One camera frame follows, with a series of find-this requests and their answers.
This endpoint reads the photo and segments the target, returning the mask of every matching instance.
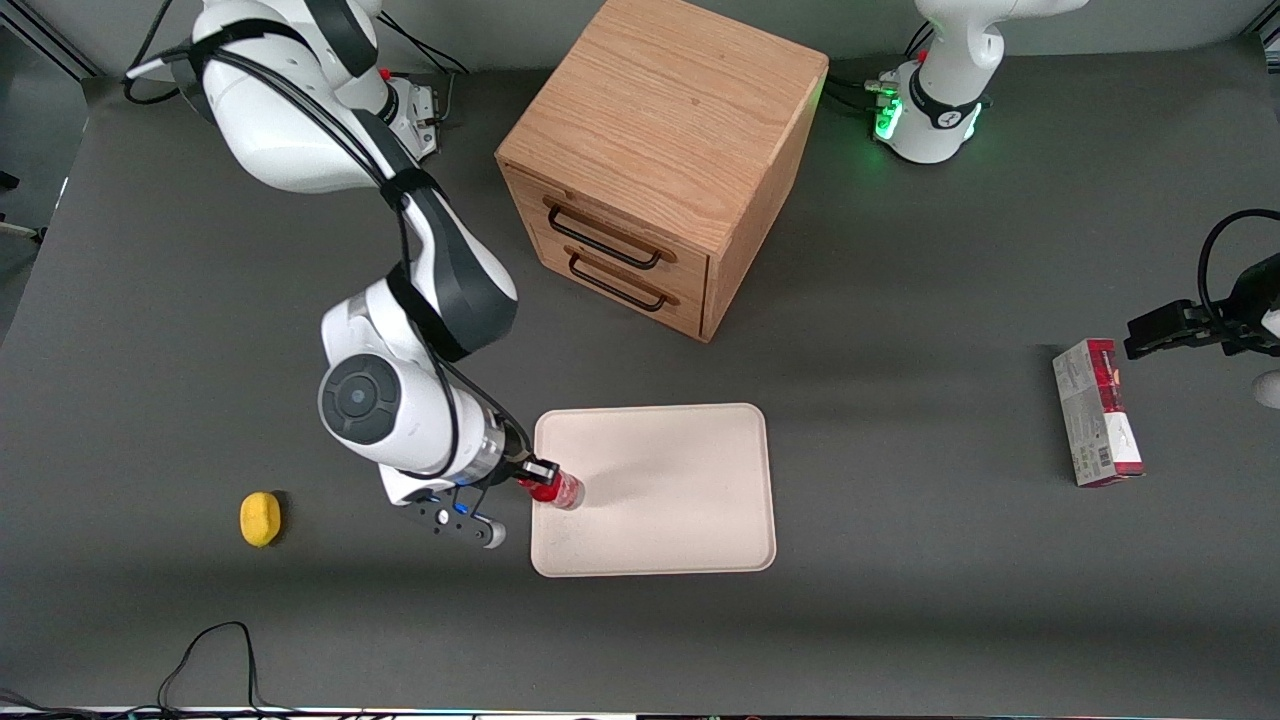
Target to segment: black metal handle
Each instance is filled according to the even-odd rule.
[[[588,247],[599,250],[600,252],[604,252],[605,255],[613,258],[614,260],[618,260],[620,263],[626,263],[627,265],[631,265],[632,268],[640,270],[652,270],[653,266],[658,264],[658,260],[662,259],[662,252],[658,252],[657,250],[654,251],[653,256],[649,258],[648,260],[640,260],[627,255],[626,252],[620,252],[598,240],[591,240],[590,237],[586,237],[585,234],[577,232],[573,228],[568,228],[557,223],[556,218],[559,215],[559,213],[561,213],[559,205],[552,205],[552,211],[547,214],[547,224],[549,224],[553,231],[563,236],[572,237],[573,240],[581,242]]]
[[[582,259],[582,256],[579,255],[577,252],[575,252],[568,259],[568,272],[573,273],[575,278],[581,278],[581,279],[589,282],[590,284],[593,284],[593,286],[603,290],[604,292],[608,292],[613,297],[617,297],[618,300],[622,300],[625,302],[630,302],[631,305],[635,305],[636,307],[644,310],[645,313],[657,313],[658,310],[662,309],[663,305],[667,304],[667,296],[666,295],[659,295],[658,300],[655,300],[654,302],[645,302],[644,300],[640,300],[639,297],[635,297],[634,295],[627,295],[627,293],[622,292],[621,290],[613,287],[612,284],[609,284],[609,283],[607,283],[607,282],[604,282],[602,279],[593,278],[591,275],[589,275],[589,274],[584,273],[582,270],[577,269],[577,261],[581,260],[581,259]]]

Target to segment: red and white box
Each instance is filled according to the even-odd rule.
[[[1114,340],[1091,338],[1053,359],[1075,484],[1100,488],[1144,473],[1120,401]]]

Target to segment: cable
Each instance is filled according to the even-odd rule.
[[[156,15],[151,20],[151,27],[147,28],[147,35],[146,37],[142,38],[142,46],[138,47],[138,53],[133,55],[133,61],[129,63],[131,68],[136,68],[138,63],[142,61],[142,58],[146,56],[147,50],[151,49],[151,42],[155,41],[156,38],[156,32],[160,29],[160,23],[164,22],[165,14],[169,13],[169,5],[173,5],[173,0],[164,0],[163,3],[160,3],[160,9],[156,10]],[[180,92],[180,90],[175,87],[168,92],[156,95],[155,97],[134,97],[133,83],[137,81],[133,78],[124,78],[123,82],[124,82],[124,99],[128,100],[129,102],[133,102],[134,105],[155,105],[157,102],[164,102],[170,97],[175,97],[178,92]]]
[[[408,31],[406,31],[403,27],[401,27],[401,24],[398,22],[396,22],[396,18],[390,17],[390,14],[388,14],[385,10],[378,15],[378,22],[380,22],[384,26],[387,26],[387,27],[392,28],[393,31],[396,31],[396,33],[398,33],[404,40],[408,40],[410,42],[412,42],[413,46],[417,47],[417,50],[421,54],[426,55],[426,59],[431,60],[431,64],[434,64],[442,73],[449,73],[449,72],[456,72],[456,70],[447,69],[444,65],[440,64],[439,60],[435,59],[435,55],[439,55],[439,56],[444,58],[445,60],[453,63],[458,68],[458,70],[462,70],[466,74],[471,74],[471,70],[467,69],[466,65],[463,65],[462,63],[460,63],[458,59],[454,58],[453,55],[449,55],[448,53],[444,53],[443,50],[438,50],[435,47],[431,47],[430,45],[422,42],[421,40],[413,37],[412,35],[410,35]]]
[[[221,628],[230,628],[230,626],[239,628],[241,633],[244,635],[244,650],[248,660],[248,685],[246,692],[248,706],[259,711],[260,714],[269,716],[273,716],[274,714],[265,711],[262,706],[279,707],[282,710],[289,710],[292,712],[302,712],[301,710],[297,710],[294,707],[268,702],[262,697],[262,693],[257,687],[257,656],[253,653],[253,638],[250,637],[248,626],[244,623],[241,623],[239,620],[228,620],[225,623],[218,623],[216,625],[210,625],[204,630],[201,630],[198,634],[196,634],[195,638],[192,638],[192,641],[187,644],[187,650],[182,653],[182,660],[178,661],[178,665],[174,666],[173,671],[169,673],[169,675],[160,682],[160,687],[156,688],[156,705],[161,707],[164,711],[177,710],[168,702],[169,688],[173,685],[173,682],[178,679],[178,675],[182,674],[183,669],[187,667],[187,661],[191,660],[191,653],[192,651],[196,650],[196,644],[198,644],[200,641],[209,633],[212,633],[214,630],[220,630]]]
[[[1213,252],[1213,243],[1217,242],[1217,237],[1222,234],[1222,231],[1225,231],[1228,225],[1243,218],[1267,218],[1271,220],[1280,220],[1280,211],[1267,210],[1265,208],[1252,208],[1249,210],[1238,210],[1219,220],[1219,223],[1213,225],[1213,229],[1208,232],[1208,237],[1204,238],[1204,245],[1201,247],[1199,263],[1196,265],[1196,291],[1199,293],[1201,305],[1204,306],[1204,313],[1208,315],[1210,324],[1213,325],[1213,329],[1217,331],[1219,334],[1230,338],[1231,342],[1245,350],[1270,355],[1271,352],[1261,343],[1245,337],[1235,328],[1229,328],[1226,320],[1222,319],[1222,314],[1219,313],[1217,307],[1208,299],[1208,258],[1210,254]]]
[[[471,378],[463,375],[462,370],[458,370],[457,368],[454,368],[452,363],[449,363],[448,360],[440,360],[440,363],[443,363],[444,366],[445,366],[445,369],[449,370],[449,374],[452,374],[454,378],[457,378],[458,380],[461,380],[462,384],[467,386],[467,389],[470,389],[472,393],[475,393],[481,400],[484,400],[485,404],[489,405],[490,410],[493,410],[498,415],[502,415],[503,419],[506,419],[508,423],[511,423],[512,429],[515,429],[516,434],[520,436],[520,442],[524,443],[525,450],[527,450],[529,452],[534,451],[534,443],[529,439],[529,433],[525,432],[525,428],[520,424],[518,420],[516,420],[515,415],[512,415],[511,413],[507,413],[506,407],[503,407],[502,405],[499,405],[498,401],[494,400],[493,397],[490,397],[488,392],[485,392],[484,389],[480,388],[480,386],[477,386],[474,382],[471,382]]]
[[[924,44],[928,42],[929,38],[932,37],[933,37],[933,26],[929,26],[929,32],[924,33],[924,37],[922,37],[920,41],[916,42],[914,47],[911,47],[911,50],[906,54],[906,56],[910,58],[911,55],[919,53],[920,49],[924,47]]]
[[[369,173],[370,178],[374,179],[375,184],[378,184],[379,188],[387,184],[387,181],[389,178],[384,177],[381,172],[376,170],[376,161],[356,140],[355,135],[352,135],[352,132],[346,126],[338,122],[338,119],[334,118],[333,114],[329,113],[323,105],[316,102],[314,97],[311,97],[306,92],[302,92],[296,85],[289,82],[288,78],[280,76],[279,73],[265,65],[261,65],[253,60],[250,60],[234,53],[229,53],[227,50],[215,50],[211,54],[211,58],[224,61],[232,67],[236,67],[248,73],[250,76],[268,85],[268,87],[271,87],[273,90],[279,92],[282,97],[292,102],[298,110],[301,110],[305,115],[307,115],[317,127],[320,127],[320,129],[323,129],[326,135],[329,135],[329,137],[333,138],[334,142],[337,142],[340,147],[343,147],[351,155],[352,160],[360,164],[365,169],[365,172]],[[347,142],[343,142],[343,140],[339,138],[338,135],[343,135]],[[401,263],[403,265],[404,278],[410,282],[410,284],[412,284],[413,283],[412,259],[408,247],[408,228],[404,223],[403,206],[397,208],[396,219],[397,223],[399,224]],[[458,409],[453,398],[452,386],[449,384],[449,380],[444,374],[444,368],[442,366],[444,360],[435,354],[435,348],[433,348],[430,343],[422,342],[422,347],[426,348],[426,355],[431,363],[433,369],[435,370],[436,380],[444,389],[444,400],[449,409],[449,421],[453,430],[449,437],[449,454],[444,465],[442,465],[440,469],[434,473],[411,474],[411,477],[417,479],[434,480],[436,478],[443,478],[448,473],[449,468],[453,465],[454,460],[457,460],[461,429],[458,427]]]
[[[933,35],[933,26],[929,23],[929,20],[924,20],[923,23],[920,23],[920,27],[915,28],[915,35],[913,35],[911,40],[906,44],[906,50],[902,50],[902,55],[910,58],[911,53],[914,53],[916,47],[923,45],[929,38],[931,35]]]
[[[248,664],[248,687],[247,687],[247,700],[248,707],[251,707],[257,717],[276,717],[280,720],[288,720],[284,715],[279,712],[273,712],[271,708],[287,710],[289,712],[306,715],[306,711],[298,710],[296,707],[289,707],[287,705],[279,705],[270,702],[262,697],[262,692],[259,688],[257,680],[257,656],[253,652],[253,639],[250,635],[248,626],[239,620],[228,620],[225,623],[219,623],[216,625],[210,625],[205,628],[187,644],[187,650],[182,653],[182,660],[178,665],[160,682],[160,687],[156,688],[156,701],[155,703],[138,705],[128,710],[119,712],[101,714],[95,710],[88,710],[84,707],[50,707],[32,702],[27,697],[9,689],[0,688],[0,702],[6,702],[9,705],[28,707],[37,711],[37,716],[41,720],[124,720],[142,711],[154,710],[155,714],[163,720],[178,720],[187,717],[244,717],[244,712],[209,712],[209,711],[189,711],[174,707],[169,703],[169,689],[173,682],[178,679],[178,675],[187,667],[187,662],[191,660],[191,653],[196,650],[196,646],[204,639],[205,635],[219,630],[221,628],[236,626],[239,628],[241,633],[244,635],[244,650],[247,655]]]
[[[401,229],[401,266],[404,269],[404,279],[408,281],[410,286],[413,284],[413,265],[410,263],[408,252],[408,228],[404,224],[404,210],[401,208],[396,213],[396,219],[399,223]],[[453,400],[453,386],[449,384],[449,379],[444,377],[444,365],[448,363],[443,357],[435,354],[435,348],[431,343],[422,341],[422,347],[426,348],[426,357],[431,361],[431,368],[435,370],[435,378],[440,383],[440,389],[444,391],[444,402],[449,407],[449,425],[453,427],[453,432],[449,437],[449,454],[445,456],[445,461],[440,465],[440,469],[434,473],[407,473],[412,478],[420,480],[434,480],[443,478],[445,473],[449,471],[449,466],[453,461],[458,459],[458,436],[462,434],[458,427],[458,406]]]
[[[161,58],[164,58],[165,61],[172,61],[172,60],[175,60],[175,59],[182,58],[182,56],[184,56],[184,51],[182,51],[182,50],[179,50],[179,51],[172,51],[172,53],[166,53],[166,54],[161,55]],[[339,147],[342,147],[351,156],[352,161],[355,161],[366,174],[369,174],[369,177],[374,181],[374,183],[379,188],[385,187],[385,184],[389,181],[389,178],[387,178],[381,173],[381,170],[378,168],[376,160],[364,147],[364,145],[360,143],[360,141],[351,132],[351,129],[347,128],[343,123],[340,123],[335,117],[333,117],[333,114],[329,113],[329,110],[324,108],[324,105],[321,105],[314,97],[311,97],[310,95],[307,95],[306,92],[303,92],[292,81],[289,81],[288,78],[285,78],[284,76],[282,76],[280,73],[278,73],[276,70],[274,70],[271,68],[268,68],[268,67],[265,67],[265,65],[262,65],[262,64],[260,64],[260,63],[257,63],[255,60],[251,60],[251,59],[248,59],[248,58],[246,58],[243,55],[238,55],[236,53],[230,53],[230,51],[224,50],[224,49],[216,49],[212,53],[210,53],[210,59],[225,63],[228,65],[232,65],[232,67],[239,69],[241,72],[243,72],[243,73],[253,77],[259,82],[264,83],[265,86],[268,86],[273,91],[275,91],[280,97],[283,97],[287,102],[289,102],[291,105],[293,105],[298,111],[301,111],[303,115],[306,115],[312,123],[315,123],[315,126],[317,128],[320,128],[325,135],[328,135],[329,138],[333,140]],[[452,102],[452,90],[451,90],[449,106],[452,106],[452,104],[453,102]],[[397,208],[397,210],[396,210],[396,218],[397,218],[397,223],[399,225],[399,236],[401,236],[401,263],[403,265],[403,272],[404,272],[406,279],[410,282],[410,284],[412,284],[413,283],[413,277],[412,277],[412,258],[411,258],[410,246],[408,246],[410,245],[408,243],[408,228],[407,228],[407,224],[404,222],[404,208],[403,206]],[[516,432],[520,434],[521,441],[525,443],[525,446],[527,448],[530,448],[530,450],[532,448],[532,445],[529,442],[529,434],[525,432],[525,429],[522,427],[520,427],[520,424],[515,420],[515,418],[512,418],[500,405],[498,405],[498,402],[495,400],[493,400],[488,393],[485,393],[483,389],[480,389],[477,386],[475,386],[475,383],[472,383],[468,378],[466,378],[466,375],[463,375],[461,372],[458,372],[456,368],[453,368],[451,364],[448,364],[444,359],[442,359],[439,355],[436,355],[435,348],[433,348],[430,343],[428,343],[428,342],[424,341],[422,346],[426,348],[428,359],[430,360],[431,366],[435,370],[436,380],[440,383],[442,388],[444,389],[444,398],[445,398],[445,404],[448,405],[448,409],[449,409],[449,420],[451,420],[452,430],[453,432],[451,433],[451,438],[449,438],[449,454],[448,454],[448,459],[444,462],[444,465],[438,471],[435,471],[435,473],[428,473],[428,474],[411,473],[411,477],[420,478],[420,479],[436,479],[436,478],[442,478],[442,477],[444,477],[448,473],[449,468],[457,460],[457,451],[458,451],[458,445],[460,445],[461,428],[460,428],[460,423],[458,423],[457,404],[454,402],[453,389],[452,389],[452,386],[451,386],[451,383],[448,380],[448,377],[445,375],[445,369],[448,369],[449,373],[452,373],[456,378],[458,378],[461,382],[463,382],[474,393],[476,393],[485,402],[488,402],[494,411],[497,411],[500,415],[506,416],[506,419],[516,428]],[[246,630],[246,642],[248,642],[247,630]],[[182,664],[179,664],[179,667],[175,669],[175,674],[182,670],[180,665]],[[172,679],[166,679],[166,682],[172,682]],[[163,683],[161,688],[163,689],[166,688],[166,684]],[[161,700],[161,697],[157,694],[157,703],[160,703],[163,706],[163,702],[159,702],[160,700]]]
[[[458,73],[449,73],[449,90],[444,95],[444,111],[440,113],[439,122],[449,119],[449,111],[453,110],[453,81],[458,79]]]

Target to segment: metal bracket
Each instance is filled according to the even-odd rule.
[[[435,536],[451,537],[471,546],[493,550],[507,539],[507,528],[484,515],[458,497],[461,487],[426,493],[408,505],[398,505],[402,515],[431,528]]]

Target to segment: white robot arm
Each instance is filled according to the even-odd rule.
[[[376,5],[335,1],[356,17]],[[317,49],[307,40],[315,28],[305,32],[280,12],[319,4],[209,0],[191,45],[159,58],[191,65],[228,147],[257,179],[292,192],[375,187],[399,214],[402,263],[321,322],[330,368],[320,415],[334,438],[379,464],[393,505],[436,534],[495,547],[502,525],[476,514],[476,502],[461,502],[457,489],[508,478],[556,486],[559,471],[534,457],[518,424],[449,363],[506,334],[516,290],[397,133],[367,108],[342,101],[335,86],[364,81],[326,65],[333,33]],[[367,40],[366,24],[352,27]],[[422,243],[412,263],[408,232]],[[453,387],[445,370],[467,389]]]
[[[979,97],[1005,58],[996,23],[1043,18],[1088,0],[915,0],[936,29],[928,58],[882,73],[868,90],[884,92],[876,138],[913,163],[941,163],[973,135]]]

